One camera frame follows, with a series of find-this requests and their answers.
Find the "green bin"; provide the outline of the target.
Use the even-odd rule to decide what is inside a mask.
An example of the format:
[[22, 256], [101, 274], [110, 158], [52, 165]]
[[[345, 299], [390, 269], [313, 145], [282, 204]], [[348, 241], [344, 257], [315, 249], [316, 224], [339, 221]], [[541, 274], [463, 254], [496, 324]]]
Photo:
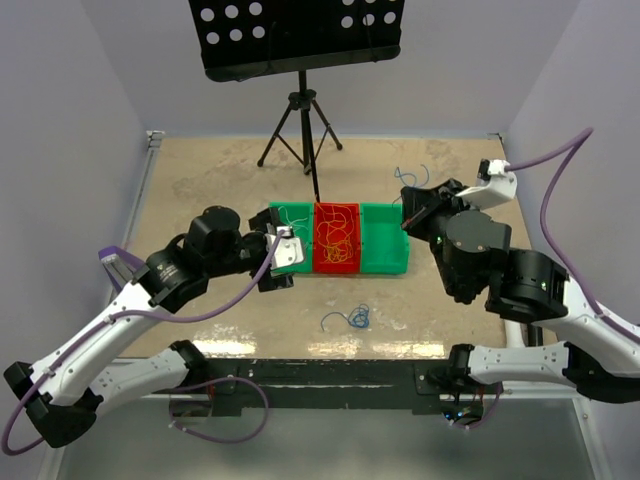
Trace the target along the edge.
[[306, 250], [306, 261], [303, 264], [289, 268], [278, 269], [278, 273], [300, 273], [309, 274], [312, 272], [313, 254], [313, 204], [310, 202], [271, 202], [270, 208], [278, 210], [280, 220], [293, 228]]
[[361, 274], [403, 275], [410, 243], [400, 204], [361, 203]]

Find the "red bin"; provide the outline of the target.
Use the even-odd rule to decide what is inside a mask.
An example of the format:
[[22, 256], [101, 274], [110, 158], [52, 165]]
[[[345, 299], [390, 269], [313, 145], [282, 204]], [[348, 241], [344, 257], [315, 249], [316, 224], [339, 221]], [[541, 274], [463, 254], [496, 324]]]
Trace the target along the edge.
[[351, 275], [360, 272], [361, 218], [357, 203], [315, 203], [312, 272]]

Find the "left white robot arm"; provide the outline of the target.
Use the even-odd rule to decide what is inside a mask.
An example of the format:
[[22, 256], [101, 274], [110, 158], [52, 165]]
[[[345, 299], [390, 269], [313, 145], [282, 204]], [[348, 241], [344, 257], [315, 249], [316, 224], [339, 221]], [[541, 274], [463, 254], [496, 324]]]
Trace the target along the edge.
[[[34, 363], [10, 365], [4, 378], [19, 404], [2, 434], [2, 451], [10, 456], [26, 451], [9, 445], [20, 413], [28, 416], [41, 442], [60, 448], [129, 401], [162, 390], [200, 390], [210, 377], [209, 367], [190, 341], [176, 341], [121, 369], [111, 363], [162, 322], [201, 322], [230, 310], [252, 289], [292, 287], [291, 275], [279, 271], [306, 259], [304, 243], [293, 227], [280, 220], [275, 208], [251, 218], [249, 227], [248, 233], [241, 233], [240, 217], [228, 207], [205, 209], [187, 232], [137, 261], [116, 298], [68, 342]], [[227, 304], [199, 316], [178, 316], [182, 307], [206, 293], [210, 280], [244, 273], [250, 275], [250, 283]]]

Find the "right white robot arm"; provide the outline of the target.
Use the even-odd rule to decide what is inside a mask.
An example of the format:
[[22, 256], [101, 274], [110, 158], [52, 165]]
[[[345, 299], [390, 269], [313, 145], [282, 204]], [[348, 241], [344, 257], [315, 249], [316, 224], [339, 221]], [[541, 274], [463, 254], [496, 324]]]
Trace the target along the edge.
[[632, 326], [589, 305], [574, 276], [535, 251], [514, 248], [512, 229], [461, 198], [454, 179], [429, 189], [405, 186], [401, 227], [428, 243], [447, 295], [471, 304], [488, 294], [486, 311], [503, 320], [541, 326], [550, 346], [489, 348], [459, 344], [428, 381], [466, 393], [504, 381], [557, 383], [603, 403], [639, 399], [639, 340]]

